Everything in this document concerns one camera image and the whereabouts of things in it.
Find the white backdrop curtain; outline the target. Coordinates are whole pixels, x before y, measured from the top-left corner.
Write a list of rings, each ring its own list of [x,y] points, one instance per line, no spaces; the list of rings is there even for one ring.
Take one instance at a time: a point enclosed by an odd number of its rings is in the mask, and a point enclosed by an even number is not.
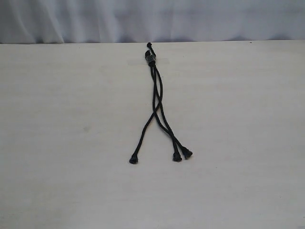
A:
[[[302,0],[3,0],[1,43],[302,40]]]

